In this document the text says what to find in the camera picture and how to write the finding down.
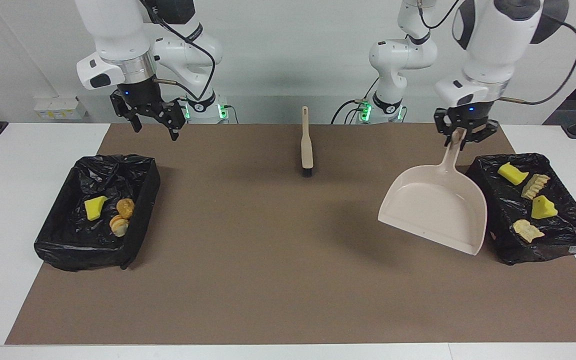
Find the brush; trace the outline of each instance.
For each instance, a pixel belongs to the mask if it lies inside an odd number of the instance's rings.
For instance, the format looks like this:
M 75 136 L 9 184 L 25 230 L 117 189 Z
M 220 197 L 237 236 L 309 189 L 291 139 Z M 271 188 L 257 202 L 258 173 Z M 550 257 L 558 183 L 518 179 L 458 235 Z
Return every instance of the brush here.
M 315 167 L 313 159 L 313 142 L 311 135 L 308 131 L 309 126 L 309 110 L 308 106 L 301 108 L 301 175 L 304 178 L 313 176 L 313 168 Z

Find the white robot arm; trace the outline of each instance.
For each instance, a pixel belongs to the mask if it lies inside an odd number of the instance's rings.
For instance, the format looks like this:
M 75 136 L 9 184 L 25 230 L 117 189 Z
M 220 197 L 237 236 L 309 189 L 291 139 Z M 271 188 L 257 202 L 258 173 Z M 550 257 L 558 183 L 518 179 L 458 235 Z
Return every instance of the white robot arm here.
M 117 116 L 125 117 L 135 132 L 141 130 L 137 115 L 165 125 L 173 140 L 186 119 L 224 118 L 221 99 L 212 86 L 214 66 L 222 60 L 220 43 L 204 33 L 195 17 L 193 0 L 75 0 L 96 52 L 77 64 L 86 89 L 117 86 L 110 100 Z M 144 32 L 142 8 L 153 23 L 178 26 L 178 37 L 151 41 Z M 156 64 L 172 70 L 179 81 L 160 80 Z M 202 68 L 212 66 L 208 73 Z M 160 84 L 185 89 L 185 114 L 178 101 L 162 100 Z
M 549 14 L 542 16 L 545 3 Z M 497 131 L 499 123 L 489 119 L 489 112 L 506 90 L 515 64 L 528 45 L 539 44 L 557 31 L 567 16 L 568 6 L 567 0 L 462 3 L 452 33 L 468 57 L 461 71 L 435 85 L 437 94 L 448 104 L 448 109 L 439 108 L 434 114 L 437 130 L 447 137 L 446 145 L 457 128 L 466 129 L 462 148 L 466 142 L 484 141 Z
M 423 1 L 425 19 L 432 18 L 436 2 Z M 397 22 L 406 38 L 379 41 L 370 49 L 368 58 L 379 73 L 379 82 L 369 98 L 372 111 L 365 122 L 386 123 L 395 119 L 408 85 L 401 71 L 429 68 L 437 59 L 437 45 L 419 16 L 418 0 L 402 0 Z

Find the plastic bag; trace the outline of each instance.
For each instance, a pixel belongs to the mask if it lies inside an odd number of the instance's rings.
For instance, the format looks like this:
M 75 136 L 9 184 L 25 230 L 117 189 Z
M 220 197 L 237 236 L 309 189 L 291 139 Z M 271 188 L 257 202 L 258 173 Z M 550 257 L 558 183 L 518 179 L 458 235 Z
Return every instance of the plastic bag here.
M 512 185 L 498 174 L 499 167 L 510 162 L 529 173 L 520 185 Z M 558 215 L 546 219 L 531 217 L 532 200 L 522 198 L 524 185 L 534 174 L 550 177 L 539 192 L 555 203 Z M 562 256 L 576 255 L 576 201 L 557 176 L 550 161 L 539 153 L 479 156 L 466 175 L 481 188 L 488 209 L 487 230 L 493 234 L 496 255 L 507 265 L 524 262 L 546 262 Z M 543 237 L 527 243 L 513 229 L 518 220 L 536 226 Z
M 79 271 L 119 265 L 135 259 L 150 221 L 160 186 L 156 163 L 139 155 L 83 157 L 70 170 L 34 243 L 39 257 L 52 266 Z M 84 202 L 108 198 L 101 217 L 87 219 Z M 117 202 L 130 198 L 135 210 L 123 237 L 116 237 L 110 219 L 118 215 Z

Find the brush handle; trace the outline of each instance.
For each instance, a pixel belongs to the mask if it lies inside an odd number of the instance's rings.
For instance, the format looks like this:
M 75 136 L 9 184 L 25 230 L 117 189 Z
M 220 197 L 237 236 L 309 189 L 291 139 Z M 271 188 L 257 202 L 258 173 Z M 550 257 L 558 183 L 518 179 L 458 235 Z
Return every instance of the brush handle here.
M 306 137 L 310 136 L 310 132 L 308 131 L 310 121 L 309 112 L 308 106 L 301 108 L 301 134 Z
M 307 106 L 301 108 L 301 166 L 304 169 L 314 167 L 313 142 L 309 132 L 309 110 Z

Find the food scrap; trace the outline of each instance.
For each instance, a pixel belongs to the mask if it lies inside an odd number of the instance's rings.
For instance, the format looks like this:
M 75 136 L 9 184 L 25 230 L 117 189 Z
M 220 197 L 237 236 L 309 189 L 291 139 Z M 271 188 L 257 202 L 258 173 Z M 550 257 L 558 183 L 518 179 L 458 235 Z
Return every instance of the food scrap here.
M 133 217 L 134 210 L 135 202 L 132 198 L 122 198 L 117 202 L 117 212 L 126 220 Z
M 115 237 L 121 238 L 126 235 L 126 231 L 128 231 L 128 225 L 130 222 L 123 218 L 121 215 L 116 215 L 110 220 L 110 229 Z
M 526 186 L 523 187 L 521 197 L 528 200 L 533 200 L 540 191 L 546 187 L 546 184 L 551 178 L 546 175 L 536 173 L 528 180 Z
M 512 224 L 514 231 L 519 234 L 528 244 L 532 244 L 537 238 L 544 237 L 546 234 L 539 231 L 530 221 L 526 219 L 518 219 Z
M 526 180 L 526 178 L 528 177 L 527 172 L 519 171 L 519 169 L 512 166 L 510 162 L 506 162 L 506 164 L 503 164 L 499 168 L 497 173 L 503 176 L 506 180 L 508 180 L 508 182 L 511 182 L 514 186 L 523 183 L 524 180 Z
M 555 208 L 555 203 L 546 196 L 538 196 L 532 201 L 532 218 L 541 220 L 556 217 L 559 212 Z
M 86 208 L 86 217 L 89 221 L 95 221 L 101 217 L 101 209 L 104 207 L 104 203 L 108 200 L 105 196 L 99 196 L 96 198 L 91 198 L 90 200 L 84 201 L 84 206 Z

